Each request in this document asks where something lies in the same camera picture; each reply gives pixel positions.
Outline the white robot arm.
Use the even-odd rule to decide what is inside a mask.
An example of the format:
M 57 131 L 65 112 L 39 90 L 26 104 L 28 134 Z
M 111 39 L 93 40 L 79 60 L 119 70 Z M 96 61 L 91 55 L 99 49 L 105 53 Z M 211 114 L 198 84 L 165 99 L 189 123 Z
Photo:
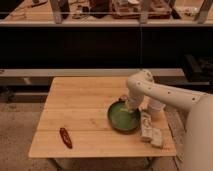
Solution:
M 144 97 L 149 97 L 186 115 L 180 171 L 213 171 L 212 93 L 156 83 L 149 70 L 130 75 L 126 87 L 130 109 L 136 109 Z

